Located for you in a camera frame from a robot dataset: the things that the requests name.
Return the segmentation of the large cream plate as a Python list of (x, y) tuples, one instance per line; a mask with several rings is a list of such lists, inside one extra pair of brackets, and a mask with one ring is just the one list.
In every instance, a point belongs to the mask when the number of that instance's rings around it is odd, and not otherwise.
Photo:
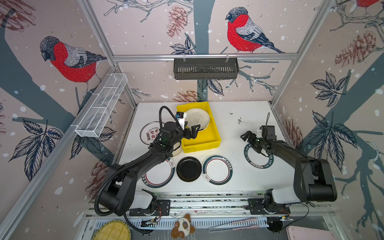
[(199, 131), (205, 130), (210, 124), (210, 115), (198, 108), (190, 109), (186, 111), (186, 127), (192, 128), (193, 126), (200, 125)]

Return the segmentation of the white plate green lettered rim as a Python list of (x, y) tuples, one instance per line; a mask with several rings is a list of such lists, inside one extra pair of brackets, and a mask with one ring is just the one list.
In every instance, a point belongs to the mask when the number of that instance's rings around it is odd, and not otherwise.
[(274, 155), (267, 157), (262, 154), (258, 154), (252, 147), (251, 144), (247, 144), (244, 148), (244, 156), (246, 161), (255, 168), (267, 169), (274, 163)]

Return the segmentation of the white plate red Chinese characters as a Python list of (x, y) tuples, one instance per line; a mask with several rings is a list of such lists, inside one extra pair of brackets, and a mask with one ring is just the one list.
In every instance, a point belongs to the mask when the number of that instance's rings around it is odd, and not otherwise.
[(146, 124), (140, 132), (140, 139), (145, 145), (150, 145), (160, 133), (160, 122), (150, 122)]

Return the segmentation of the black round plate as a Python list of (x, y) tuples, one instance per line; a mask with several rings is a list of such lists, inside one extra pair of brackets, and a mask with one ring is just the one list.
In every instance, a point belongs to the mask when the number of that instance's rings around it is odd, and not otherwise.
[(200, 161), (194, 157), (185, 157), (177, 164), (176, 172), (178, 177), (184, 182), (194, 182), (202, 172)]

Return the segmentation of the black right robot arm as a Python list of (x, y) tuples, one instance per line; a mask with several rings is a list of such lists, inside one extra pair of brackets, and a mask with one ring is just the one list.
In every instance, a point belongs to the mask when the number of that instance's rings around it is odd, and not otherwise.
[(294, 180), (291, 186), (280, 189), (268, 189), (264, 200), (255, 204), (255, 209), (263, 208), (268, 214), (283, 211), (290, 204), (307, 202), (335, 202), (337, 189), (328, 161), (305, 156), (278, 140), (275, 127), (265, 124), (260, 127), (261, 137), (247, 131), (241, 139), (249, 143), (258, 154), (268, 159), (278, 157), (294, 168)]

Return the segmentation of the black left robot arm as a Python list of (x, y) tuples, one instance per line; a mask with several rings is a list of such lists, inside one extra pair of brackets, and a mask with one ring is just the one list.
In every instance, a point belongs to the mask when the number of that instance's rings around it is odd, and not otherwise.
[(137, 159), (109, 167), (105, 179), (98, 190), (94, 209), (99, 216), (116, 214), (125, 216), (127, 211), (141, 209), (146, 214), (152, 214), (157, 208), (157, 196), (149, 191), (137, 191), (137, 181), (156, 165), (173, 156), (174, 146), (182, 139), (195, 139), (200, 125), (190, 128), (184, 121), (187, 114), (172, 111), (162, 106), (159, 110), (160, 129), (154, 141), (149, 145), (148, 152)]

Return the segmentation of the yellow plastic bin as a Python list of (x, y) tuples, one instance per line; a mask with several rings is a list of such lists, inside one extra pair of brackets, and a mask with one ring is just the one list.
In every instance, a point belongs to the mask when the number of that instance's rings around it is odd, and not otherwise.
[(221, 137), (208, 102), (189, 103), (177, 106), (178, 112), (187, 112), (192, 109), (200, 109), (207, 112), (210, 122), (207, 127), (199, 131), (195, 139), (183, 139), (182, 148), (185, 153), (205, 151), (218, 148), (221, 144)]

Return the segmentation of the plush panda toy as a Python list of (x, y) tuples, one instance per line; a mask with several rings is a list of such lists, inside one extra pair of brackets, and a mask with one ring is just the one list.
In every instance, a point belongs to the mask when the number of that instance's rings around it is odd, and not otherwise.
[(174, 228), (171, 232), (171, 237), (173, 239), (184, 239), (188, 235), (193, 234), (195, 231), (196, 229), (192, 225), (190, 214), (186, 214), (175, 222)]

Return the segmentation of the pink tray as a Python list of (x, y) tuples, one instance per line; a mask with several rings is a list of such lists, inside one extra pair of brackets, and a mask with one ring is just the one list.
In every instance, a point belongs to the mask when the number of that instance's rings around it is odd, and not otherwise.
[(337, 240), (334, 233), (330, 231), (289, 226), (287, 227), (289, 240)]

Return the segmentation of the pink chopsticks tongs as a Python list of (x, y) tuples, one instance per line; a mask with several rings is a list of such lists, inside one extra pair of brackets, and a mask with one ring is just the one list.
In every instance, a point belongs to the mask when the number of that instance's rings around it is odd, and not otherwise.
[(235, 230), (244, 230), (244, 229), (252, 229), (259, 227), (259, 219), (258, 218), (250, 218), (239, 221), (232, 221), (230, 223), (214, 226), (208, 229), (210, 233), (214, 232), (224, 232), (224, 231), (235, 231)]

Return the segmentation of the woven bamboo mat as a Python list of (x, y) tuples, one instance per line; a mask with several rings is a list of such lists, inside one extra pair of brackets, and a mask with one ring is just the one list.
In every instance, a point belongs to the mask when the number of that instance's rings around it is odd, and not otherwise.
[(94, 235), (92, 240), (131, 240), (131, 230), (128, 224), (114, 220), (104, 224)]

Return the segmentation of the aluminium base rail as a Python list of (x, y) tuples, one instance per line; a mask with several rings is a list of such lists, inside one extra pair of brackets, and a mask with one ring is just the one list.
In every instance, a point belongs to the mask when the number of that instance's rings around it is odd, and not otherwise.
[(312, 219), (319, 217), (326, 223), (336, 214), (327, 204), (291, 204), (283, 211), (268, 214), (263, 208), (255, 209), (255, 204), (264, 200), (258, 194), (238, 195), (165, 195), (159, 196), (156, 211), (146, 214), (143, 210), (130, 210), (126, 217), (115, 214), (99, 216), (94, 208), (85, 214), (86, 220), (96, 229), (112, 220), (125, 220), (138, 229), (168, 230), (174, 222), (186, 214), (190, 214), (192, 225), (197, 229), (209, 229), (214, 226), (250, 218), (259, 219), (259, 227), (268, 227), (271, 223), (292, 223), (299, 218)]

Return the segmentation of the aluminium frame horizontal bar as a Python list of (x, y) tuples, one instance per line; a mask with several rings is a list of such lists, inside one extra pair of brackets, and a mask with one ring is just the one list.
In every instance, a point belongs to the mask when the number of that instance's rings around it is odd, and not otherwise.
[(248, 60), (261, 60), (261, 61), (269, 61), (269, 60), (288, 60), (293, 61), (298, 58), (297, 53), (261, 53), (261, 54), (197, 54), (197, 55), (116, 55), (113, 56), (113, 60), (115, 63), (123, 63), (123, 62), (167, 62), (173, 61), (174, 59), (212, 59), (212, 58), (237, 58), (240, 61), (248, 61)]

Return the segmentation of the aluminium frame corner post right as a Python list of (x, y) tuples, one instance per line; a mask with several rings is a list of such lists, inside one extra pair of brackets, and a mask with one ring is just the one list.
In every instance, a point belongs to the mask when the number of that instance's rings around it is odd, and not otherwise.
[(306, 52), (311, 46), (311, 43), (313, 42), (316, 34), (318, 33), (321, 25), (327, 18), (327, 15), (333, 6), (334, 1), (331, 0), (324, 0), (320, 4), (320, 6), (317, 8), (317, 13), (308, 28), (305, 37), (303, 39), (303, 42), (301, 43), (298, 51), (297, 51), (297, 57), (294, 61), (292, 61), (291, 65), (289, 66), (286, 74), (284, 75), (276, 93), (274, 94), (272, 100), (270, 101), (271, 108), (274, 108), (277, 103), (279, 102), (280, 98), (282, 97), (284, 90), (288, 86), (290, 80), (292, 79), (295, 71), (299, 67), (301, 61), (303, 60)]

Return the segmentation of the aluminium frame corner post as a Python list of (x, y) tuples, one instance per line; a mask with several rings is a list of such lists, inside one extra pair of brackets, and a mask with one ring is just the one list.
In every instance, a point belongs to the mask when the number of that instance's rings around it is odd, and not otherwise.
[(127, 81), (127, 84), (124, 88), (124, 92), (125, 92), (126, 97), (129, 100), (131, 106), (135, 109), (138, 105), (138, 101), (136, 99), (136, 95), (132, 92), (132, 88), (131, 88), (131, 81), (133, 78), (127, 72), (123, 72), (121, 66), (114, 60), (114, 54), (112, 51), (112, 47), (110, 46), (110, 44), (107, 40), (106, 34), (103, 31), (102, 26), (97, 19), (97, 16), (96, 16), (96, 14), (92, 8), (92, 5), (91, 5), (91, 1), (78, 0), (78, 2), (80, 4), (86, 18), (87, 18), (87, 21), (89, 22), (89, 24), (90, 24), (90, 26), (91, 26), (91, 28), (92, 28), (95, 36), (96, 36), (96, 39), (98, 40), (98, 42), (100, 44), (100, 47), (102, 48), (105, 56), (107, 57), (107, 60), (110, 64), (110, 66), (115, 70), (115, 72), (127, 75), (128, 81)]
[(306, 52), (311, 46), (311, 43), (313, 42), (316, 34), (318, 33), (321, 25), (327, 18), (327, 15), (333, 6), (334, 1), (331, 0), (324, 0), (320, 4), (320, 6), (317, 8), (317, 13), (308, 28), (305, 37), (303, 39), (303, 42), (301, 43), (298, 51), (297, 51), (297, 57), (294, 61), (292, 61), (291, 65), (289, 66), (286, 74), (284, 75), (276, 93), (274, 94), (272, 100), (270, 101), (271, 108), (274, 108), (277, 103), (279, 102), (280, 98), (282, 97), (284, 90), (288, 86), (290, 80), (292, 79), (295, 71), (299, 67), (301, 61), (303, 60)]

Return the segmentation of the aluminium frame corner post left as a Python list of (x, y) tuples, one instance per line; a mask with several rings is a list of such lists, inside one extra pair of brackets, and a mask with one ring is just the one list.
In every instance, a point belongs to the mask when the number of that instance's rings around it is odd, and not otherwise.
[(127, 84), (124, 88), (124, 92), (125, 92), (126, 97), (129, 100), (131, 106), (135, 109), (138, 105), (138, 101), (136, 99), (136, 95), (132, 92), (132, 88), (131, 88), (131, 81), (133, 78), (127, 72), (123, 72), (121, 66), (114, 60), (114, 54), (112, 51), (112, 47), (110, 46), (110, 44), (107, 40), (106, 34), (103, 31), (102, 26), (97, 19), (97, 16), (96, 16), (96, 14), (92, 8), (92, 5), (91, 5), (91, 1), (78, 0), (78, 2), (80, 4), (86, 18), (87, 18), (87, 21), (89, 22), (89, 24), (90, 24), (90, 26), (91, 26), (91, 28), (92, 28), (95, 36), (96, 36), (96, 39), (98, 40), (98, 42), (100, 44), (100, 47), (102, 48), (105, 56), (107, 57), (107, 60), (110, 64), (110, 66), (115, 70), (115, 72), (127, 75), (128, 81), (127, 81)]

